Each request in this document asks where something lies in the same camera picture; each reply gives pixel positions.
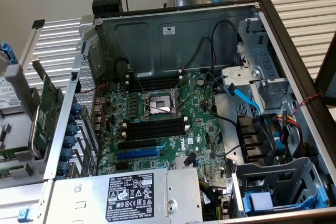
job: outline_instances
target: blue drive bracket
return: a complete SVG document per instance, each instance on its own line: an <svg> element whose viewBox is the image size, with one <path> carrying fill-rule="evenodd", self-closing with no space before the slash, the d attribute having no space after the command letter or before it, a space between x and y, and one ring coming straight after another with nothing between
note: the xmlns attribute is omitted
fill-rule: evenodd
<svg viewBox="0 0 336 224"><path fill-rule="evenodd" d="M328 197L322 186L317 188L317 195L308 196L302 203L274 207L269 192L245 193L243 197L244 211L248 216L265 215L269 213L291 212L325 208Z"/></svg>

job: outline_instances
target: blue pcie slot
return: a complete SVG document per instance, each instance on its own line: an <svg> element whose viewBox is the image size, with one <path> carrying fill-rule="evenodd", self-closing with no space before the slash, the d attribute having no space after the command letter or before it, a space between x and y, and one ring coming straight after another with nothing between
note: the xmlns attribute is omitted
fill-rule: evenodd
<svg viewBox="0 0 336 224"><path fill-rule="evenodd" d="M160 150L157 148L143 149L130 152L118 152L117 159L128 159L128 158L138 158L138 157L151 157L159 156Z"/></svg>

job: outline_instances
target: green circuit board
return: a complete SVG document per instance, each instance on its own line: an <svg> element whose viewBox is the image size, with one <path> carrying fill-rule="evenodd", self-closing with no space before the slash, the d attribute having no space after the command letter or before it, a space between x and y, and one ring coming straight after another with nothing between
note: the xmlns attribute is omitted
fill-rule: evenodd
<svg viewBox="0 0 336 224"><path fill-rule="evenodd" d="M220 177L220 168L225 167L223 158L211 155L210 145L207 144L206 135L211 141L218 134L219 120L209 113L203 111L200 101L203 100L203 88L197 86L196 80L205 79L205 75L200 72L192 72L193 95L181 108L181 114L188 117L188 124L191 129L183 136L172 136L157 138L158 146L162 147L159 157L144 157L127 159L128 170L116 170L118 143L124 141L121 137L121 126L124 119L131 122L140 122L143 114L143 103L141 102L141 93L127 94L120 84L114 84L106 90L104 96L112 103L106 108L106 115L114 115L114 125L110 132L102 124L100 130L101 154L98 167L98 175L114 174L120 172L131 172L137 170L168 168L175 169L175 165L186 159L190 152L197 155L197 171L199 177L206 179L211 185L225 186L225 177ZM186 81L178 89L179 103L184 101L190 95L190 81ZM158 115L157 119L169 117L169 114ZM215 149L217 153L222 153L223 142L216 142Z"/></svg>
<svg viewBox="0 0 336 224"><path fill-rule="evenodd" d="M40 105L37 108L33 142L44 152L51 141L55 129L57 89L45 76Z"/></svg>

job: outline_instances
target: warning label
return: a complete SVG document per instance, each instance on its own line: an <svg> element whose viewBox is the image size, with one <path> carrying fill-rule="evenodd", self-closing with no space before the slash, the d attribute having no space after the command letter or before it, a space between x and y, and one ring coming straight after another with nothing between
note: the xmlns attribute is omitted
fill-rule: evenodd
<svg viewBox="0 0 336 224"><path fill-rule="evenodd" d="M154 217L153 173L110 178L108 222Z"/></svg>
<svg viewBox="0 0 336 224"><path fill-rule="evenodd" d="M12 85L4 77L0 78L0 109L20 106L20 101Z"/></svg>

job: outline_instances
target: blue latch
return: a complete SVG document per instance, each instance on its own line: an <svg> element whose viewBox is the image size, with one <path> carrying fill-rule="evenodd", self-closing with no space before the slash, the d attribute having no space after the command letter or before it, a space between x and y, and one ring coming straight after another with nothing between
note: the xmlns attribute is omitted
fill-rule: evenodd
<svg viewBox="0 0 336 224"><path fill-rule="evenodd" d="M15 57L15 54L13 52L12 47L10 45L6 44L5 41L2 43L2 45L0 47L0 50L7 54L10 65L17 64L17 60L16 60L16 57Z"/></svg>

